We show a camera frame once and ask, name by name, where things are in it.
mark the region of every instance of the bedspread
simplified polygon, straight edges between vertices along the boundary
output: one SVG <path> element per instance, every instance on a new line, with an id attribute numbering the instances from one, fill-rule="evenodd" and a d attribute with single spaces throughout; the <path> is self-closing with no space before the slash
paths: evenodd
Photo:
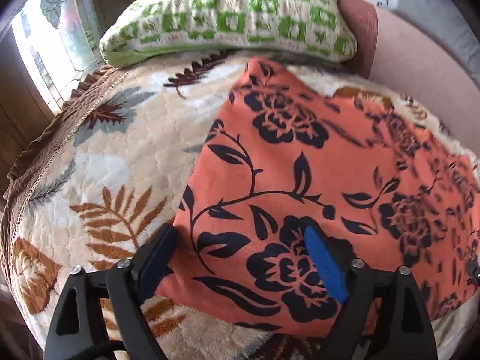
<path id="1" fill-rule="evenodd" d="M 173 220 L 215 115 L 254 54 L 272 57 L 189 52 L 126 70 L 106 67 L 22 155 L 10 176 L 2 265 L 42 347 L 71 266 L 107 269 Z M 479 178 L 473 152 L 414 99 L 356 76 L 289 69 L 318 92 L 373 99 L 430 128 L 452 153 L 470 157 Z M 478 300 L 477 293 L 433 323 L 439 353 L 458 345 Z M 102 307 L 109 335 L 119 339 L 109 302 Z M 142 311 L 169 359 L 309 359 L 320 345 L 316 338 L 230 325 L 159 296 Z"/>

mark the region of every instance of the brown ruffle edge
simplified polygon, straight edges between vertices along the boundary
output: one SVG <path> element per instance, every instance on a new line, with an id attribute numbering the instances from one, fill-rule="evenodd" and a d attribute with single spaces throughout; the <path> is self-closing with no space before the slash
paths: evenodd
<path id="1" fill-rule="evenodd" d="M 116 69 L 115 67 L 105 64 L 102 67 L 95 70 L 92 74 L 87 74 L 85 80 L 78 84 L 77 90 L 71 91 L 70 99 L 63 104 L 62 111 L 55 115 L 49 126 L 43 131 L 37 139 L 31 142 L 27 148 L 17 157 L 13 167 L 10 169 L 7 178 L 10 180 L 7 191 L 4 193 L 3 198 L 7 200 L 9 191 L 13 182 L 25 173 L 27 168 L 32 163 L 33 159 L 39 151 L 48 143 L 49 138 L 57 131 L 58 127 L 62 123 L 63 114 L 65 110 L 76 100 L 92 88 L 106 73 Z"/>

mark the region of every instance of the silver bolt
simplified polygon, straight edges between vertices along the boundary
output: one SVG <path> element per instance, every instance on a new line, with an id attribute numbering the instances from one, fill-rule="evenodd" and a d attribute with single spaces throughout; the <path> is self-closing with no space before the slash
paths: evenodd
<path id="1" fill-rule="evenodd" d="M 71 275 L 78 275 L 82 271 L 82 267 L 79 265 L 73 266 L 71 268 L 70 274 Z"/>
<path id="2" fill-rule="evenodd" d="M 352 266 L 354 266 L 355 268 L 363 268 L 365 266 L 365 262 L 363 261 L 363 259 L 353 259 Z"/>
<path id="3" fill-rule="evenodd" d="M 404 276 L 408 276 L 408 275 L 410 274 L 410 268 L 408 268 L 408 267 L 406 267 L 406 266 L 404 266 L 404 265 L 402 265 L 402 266 L 398 269 L 398 271 L 399 271 L 402 275 L 404 275 Z"/>
<path id="4" fill-rule="evenodd" d="M 117 262 L 117 268 L 128 268 L 130 266 L 130 260 L 129 259 L 121 259 L 119 262 Z"/>

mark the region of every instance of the red cloth with black flowers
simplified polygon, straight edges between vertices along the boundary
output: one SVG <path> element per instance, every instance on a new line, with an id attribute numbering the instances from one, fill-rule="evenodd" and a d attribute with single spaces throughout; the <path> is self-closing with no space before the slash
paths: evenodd
<path id="1" fill-rule="evenodd" d="M 190 177 L 157 293 L 230 323 L 324 337 L 340 305 L 306 252 L 313 226 L 340 240 L 346 261 L 408 266 L 434 320 L 476 290 L 466 264 L 477 258 L 478 192 L 468 159 L 429 130 L 254 58 Z"/>

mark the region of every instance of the green checkered pillow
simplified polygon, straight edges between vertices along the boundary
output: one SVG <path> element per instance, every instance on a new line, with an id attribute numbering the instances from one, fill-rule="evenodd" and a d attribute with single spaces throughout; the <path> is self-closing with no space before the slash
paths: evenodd
<path id="1" fill-rule="evenodd" d="M 137 0 L 103 36 L 105 61 L 123 67 L 202 48 L 269 48 L 351 59 L 357 42 L 337 0 Z"/>

